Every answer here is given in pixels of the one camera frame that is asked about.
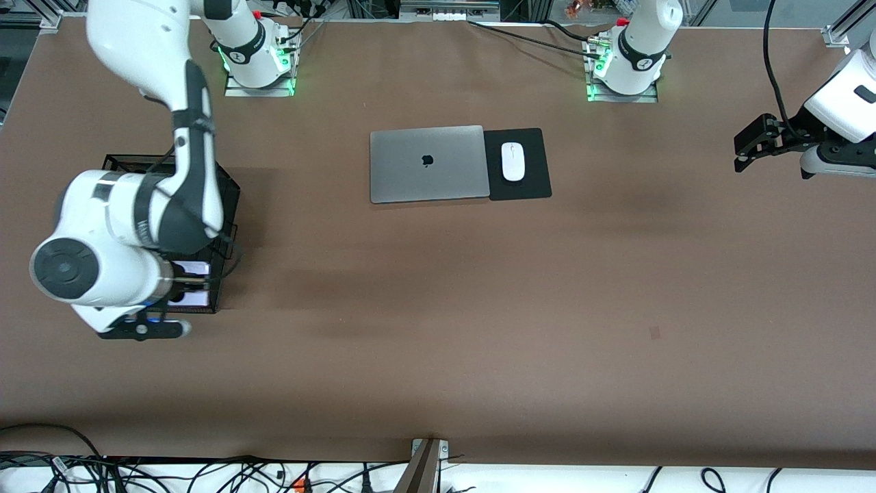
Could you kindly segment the lavender flip phone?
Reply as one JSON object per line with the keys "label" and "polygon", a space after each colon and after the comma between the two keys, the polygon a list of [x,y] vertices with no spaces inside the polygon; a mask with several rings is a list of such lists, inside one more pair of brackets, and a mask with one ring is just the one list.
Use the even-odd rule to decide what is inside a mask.
{"label": "lavender flip phone", "polygon": [[[181,277],[206,278],[209,276],[210,266],[207,262],[173,261],[173,265],[175,265],[175,274],[181,275]],[[169,305],[175,307],[209,307],[209,290],[204,288],[203,285],[179,288],[178,293],[169,300]]]}

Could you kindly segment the black mouse pad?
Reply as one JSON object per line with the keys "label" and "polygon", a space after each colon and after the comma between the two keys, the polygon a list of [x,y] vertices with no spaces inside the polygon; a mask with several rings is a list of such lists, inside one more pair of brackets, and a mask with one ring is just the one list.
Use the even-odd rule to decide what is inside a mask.
{"label": "black mouse pad", "polygon": [[[545,156],[543,132],[539,128],[492,130],[484,132],[490,200],[547,199],[552,196],[550,170]],[[520,182],[503,179],[500,147],[504,142],[523,144],[526,175]]]}

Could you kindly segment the silver closed laptop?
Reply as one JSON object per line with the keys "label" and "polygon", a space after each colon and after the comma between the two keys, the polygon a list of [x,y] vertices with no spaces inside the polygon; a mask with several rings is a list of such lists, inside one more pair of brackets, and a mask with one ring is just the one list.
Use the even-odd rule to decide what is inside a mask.
{"label": "silver closed laptop", "polygon": [[485,199],[490,181],[481,125],[370,134],[370,203]]}

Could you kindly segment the white computer mouse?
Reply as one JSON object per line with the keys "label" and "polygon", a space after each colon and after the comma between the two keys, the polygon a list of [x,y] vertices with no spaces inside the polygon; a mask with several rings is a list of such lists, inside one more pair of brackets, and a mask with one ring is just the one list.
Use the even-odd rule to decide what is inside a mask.
{"label": "white computer mouse", "polygon": [[501,172],[504,180],[520,182],[526,175],[526,156],[523,144],[504,142],[500,147]]}

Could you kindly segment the white power strip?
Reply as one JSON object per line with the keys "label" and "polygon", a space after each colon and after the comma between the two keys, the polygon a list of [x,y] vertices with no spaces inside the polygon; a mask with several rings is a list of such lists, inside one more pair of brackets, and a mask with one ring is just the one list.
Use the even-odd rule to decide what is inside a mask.
{"label": "white power strip", "polygon": [[500,22],[500,7],[500,0],[398,0],[398,18],[406,21]]}

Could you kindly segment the aluminium frame profile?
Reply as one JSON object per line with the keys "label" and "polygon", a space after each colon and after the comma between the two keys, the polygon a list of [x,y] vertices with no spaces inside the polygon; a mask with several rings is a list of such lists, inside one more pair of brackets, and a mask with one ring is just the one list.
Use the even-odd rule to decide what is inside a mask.
{"label": "aluminium frame profile", "polygon": [[49,9],[47,15],[30,9],[28,4],[18,7],[0,7],[0,30],[55,30],[60,16],[57,10]]}
{"label": "aluminium frame profile", "polygon": [[824,44],[829,48],[863,47],[876,31],[876,0],[855,0],[832,24],[822,28]]}

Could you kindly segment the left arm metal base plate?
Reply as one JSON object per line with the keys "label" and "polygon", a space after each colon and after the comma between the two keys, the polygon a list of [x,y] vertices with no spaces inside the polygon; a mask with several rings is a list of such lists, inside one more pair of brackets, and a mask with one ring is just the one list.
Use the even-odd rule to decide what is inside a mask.
{"label": "left arm metal base plate", "polygon": [[589,36],[586,41],[582,41],[583,52],[588,54],[597,54],[597,59],[585,57],[583,62],[584,77],[587,88],[587,100],[589,102],[611,102],[611,103],[657,103],[659,101],[659,92],[657,87],[657,79],[651,82],[647,90],[639,94],[621,94],[611,90],[605,81],[598,77],[601,72],[604,72],[605,66],[610,62],[610,36],[608,34],[598,34]]}

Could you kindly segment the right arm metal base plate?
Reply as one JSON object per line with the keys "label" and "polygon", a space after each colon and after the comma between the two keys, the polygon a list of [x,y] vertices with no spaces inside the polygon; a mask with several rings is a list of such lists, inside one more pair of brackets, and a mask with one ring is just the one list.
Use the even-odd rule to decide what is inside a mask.
{"label": "right arm metal base plate", "polygon": [[226,97],[290,97],[296,91],[300,35],[269,38],[248,59],[220,47]]}

